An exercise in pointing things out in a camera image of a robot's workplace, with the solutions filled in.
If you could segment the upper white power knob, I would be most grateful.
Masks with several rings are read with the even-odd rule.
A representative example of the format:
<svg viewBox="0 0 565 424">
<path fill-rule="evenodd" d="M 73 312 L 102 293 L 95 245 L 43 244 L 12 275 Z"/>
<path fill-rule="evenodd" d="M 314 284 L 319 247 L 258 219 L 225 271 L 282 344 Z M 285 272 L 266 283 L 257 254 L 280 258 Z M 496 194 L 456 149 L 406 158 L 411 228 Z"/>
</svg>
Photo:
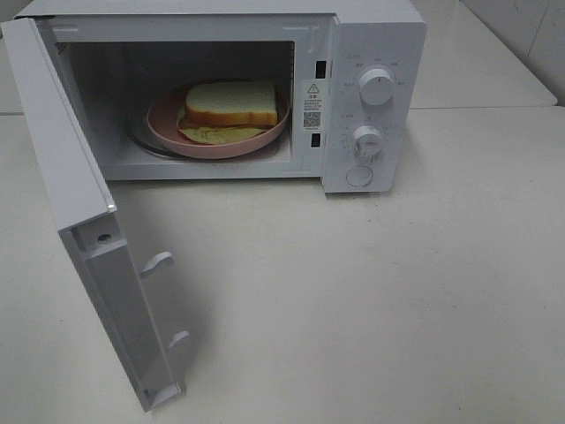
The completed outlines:
<svg viewBox="0 0 565 424">
<path fill-rule="evenodd" d="M 389 101 L 394 93 L 395 78 L 384 67 L 373 67 L 363 71 L 358 79 L 362 101 L 370 106 L 380 106 Z"/>
</svg>

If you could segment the white warning label sticker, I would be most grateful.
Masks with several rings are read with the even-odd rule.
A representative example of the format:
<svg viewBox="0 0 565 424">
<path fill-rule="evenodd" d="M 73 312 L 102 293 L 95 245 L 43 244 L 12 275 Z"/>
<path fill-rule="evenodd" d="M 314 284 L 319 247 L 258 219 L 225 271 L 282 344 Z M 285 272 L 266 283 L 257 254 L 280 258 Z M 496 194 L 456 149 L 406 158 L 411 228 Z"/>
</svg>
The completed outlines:
<svg viewBox="0 0 565 424">
<path fill-rule="evenodd" d="M 325 79 L 303 79 L 301 82 L 301 124 L 305 131 L 324 131 L 328 84 Z"/>
</svg>

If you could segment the white microwave door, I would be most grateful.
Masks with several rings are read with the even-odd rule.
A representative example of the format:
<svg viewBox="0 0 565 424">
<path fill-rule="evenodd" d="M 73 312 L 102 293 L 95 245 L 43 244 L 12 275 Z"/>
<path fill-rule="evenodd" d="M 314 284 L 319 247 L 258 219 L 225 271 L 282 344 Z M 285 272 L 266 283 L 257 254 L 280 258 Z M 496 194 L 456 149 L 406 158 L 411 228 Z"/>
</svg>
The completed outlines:
<svg viewBox="0 0 565 424">
<path fill-rule="evenodd" d="M 173 370 L 147 293 L 169 252 L 140 269 L 117 205 L 88 142 L 93 138 L 69 48 L 45 19 L 19 18 L 2 31 L 57 233 L 144 411 L 185 390 Z"/>
</svg>

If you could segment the pink round plate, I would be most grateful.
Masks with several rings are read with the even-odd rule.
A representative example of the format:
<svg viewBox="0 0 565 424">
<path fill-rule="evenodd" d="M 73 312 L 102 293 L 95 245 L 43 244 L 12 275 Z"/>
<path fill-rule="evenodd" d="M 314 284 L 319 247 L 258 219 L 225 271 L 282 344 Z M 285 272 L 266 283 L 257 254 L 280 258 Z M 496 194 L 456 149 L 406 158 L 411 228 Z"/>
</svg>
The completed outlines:
<svg viewBox="0 0 565 424">
<path fill-rule="evenodd" d="M 184 114 L 184 98 L 189 86 L 172 90 L 157 100 L 147 113 L 147 126 L 161 142 L 166 153 L 202 160 L 223 160 L 248 155 L 274 142 L 286 128 L 291 115 L 289 102 L 276 94 L 278 122 L 273 127 L 253 137 L 227 144 L 200 143 L 187 137 L 177 128 Z"/>
</svg>

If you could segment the white bread lettuce sandwich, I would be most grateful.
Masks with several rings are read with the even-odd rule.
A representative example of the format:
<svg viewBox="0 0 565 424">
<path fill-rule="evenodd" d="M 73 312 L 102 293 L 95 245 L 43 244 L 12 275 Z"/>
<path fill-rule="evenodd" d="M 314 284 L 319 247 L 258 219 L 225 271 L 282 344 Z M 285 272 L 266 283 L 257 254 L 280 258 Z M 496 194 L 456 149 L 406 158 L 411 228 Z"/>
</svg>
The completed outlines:
<svg viewBox="0 0 565 424">
<path fill-rule="evenodd" d="M 260 135 L 278 122 L 273 82 L 221 81 L 188 90 L 177 131 L 200 144 L 226 145 Z"/>
</svg>

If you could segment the glass microwave turntable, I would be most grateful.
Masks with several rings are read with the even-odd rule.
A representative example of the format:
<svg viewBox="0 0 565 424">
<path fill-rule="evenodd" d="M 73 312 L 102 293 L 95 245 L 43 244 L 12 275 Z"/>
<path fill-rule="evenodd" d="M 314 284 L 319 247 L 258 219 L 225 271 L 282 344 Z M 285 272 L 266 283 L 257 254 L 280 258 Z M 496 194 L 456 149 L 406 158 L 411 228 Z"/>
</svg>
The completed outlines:
<svg viewBox="0 0 565 424">
<path fill-rule="evenodd" d="M 289 131 L 284 130 L 280 136 L 265 147 L 245 155 L 238 155 L 230 158 L 202 159 L 180 155 L 173 152 L 156 139 L 154 135 L 149 135 L 149 130 L 133 130 L 126 128 L 125 133 L 130 138 L 132 145 L 147 152 L 150 155 L 168 161 L 182 162 L 203 162 L 203 163 L 245 163 L 245 162 L 288 162 L 291 159 L 291 144 Z"/>
</svg>

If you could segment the round white door button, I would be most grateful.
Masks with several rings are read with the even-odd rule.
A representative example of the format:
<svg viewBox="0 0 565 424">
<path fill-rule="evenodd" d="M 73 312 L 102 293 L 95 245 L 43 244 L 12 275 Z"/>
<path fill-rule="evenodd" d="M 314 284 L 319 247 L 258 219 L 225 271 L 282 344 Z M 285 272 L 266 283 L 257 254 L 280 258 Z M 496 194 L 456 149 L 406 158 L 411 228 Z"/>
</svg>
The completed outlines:
<svg viewBox="0 0 565 424">
<path fill-rule="evenodd" d="M 371 183 L 373 171 L 366 166 L 351 168 L 346 173 L 346 181 L 350 186 L 363 187 Z"/>
</svg>

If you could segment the lower white timer knob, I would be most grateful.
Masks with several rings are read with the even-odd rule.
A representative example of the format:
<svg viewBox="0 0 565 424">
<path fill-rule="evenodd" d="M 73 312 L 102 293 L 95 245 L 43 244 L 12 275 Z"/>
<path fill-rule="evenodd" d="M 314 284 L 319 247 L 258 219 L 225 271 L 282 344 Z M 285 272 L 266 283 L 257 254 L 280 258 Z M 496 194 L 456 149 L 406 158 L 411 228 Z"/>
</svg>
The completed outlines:
<svg viewBox="0 0 565 424">
<path fill-rule="evenodd" d="M 351 135 L 351 146 L 355 156 L 373 157 L 382 150 L 383 136 L 372 125 L 361 125 Z"/>
</svg>

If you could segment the white microwave oven body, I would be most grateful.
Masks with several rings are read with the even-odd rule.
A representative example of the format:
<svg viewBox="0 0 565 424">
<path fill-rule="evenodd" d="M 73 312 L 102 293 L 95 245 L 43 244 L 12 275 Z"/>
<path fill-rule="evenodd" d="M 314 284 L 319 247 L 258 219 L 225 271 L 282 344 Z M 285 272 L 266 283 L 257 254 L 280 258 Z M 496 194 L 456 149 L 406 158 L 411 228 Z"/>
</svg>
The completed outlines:
<svg viewBox="0 0 565 424">
<path fill-rule="evenodd" d="M 426 38 L 408 1 L 33 1 L 9 21 L 19 18 L 47 20 L 69 48 L 65 75 L 76 80 L 105 181 L 319 178 L 328 193 L 393 184 Z M 370 106 L 358 79 L 377 66 L 393 73 L 395 88 Z M 314 79 L 328 84 L 323 132 L 301 124 L 298 92 Z M 214 80 L 277 85 L 290 104 L 288 162 L 168 161 L 131 144 L 125 129 L 148 129 L 157 98 Z M 373 157 L 354 155 L 351 135 L 361 125 L 383 136 Z M 347 183 L 357 166 L 373 171 L 369 185 Z"/>
</svg>

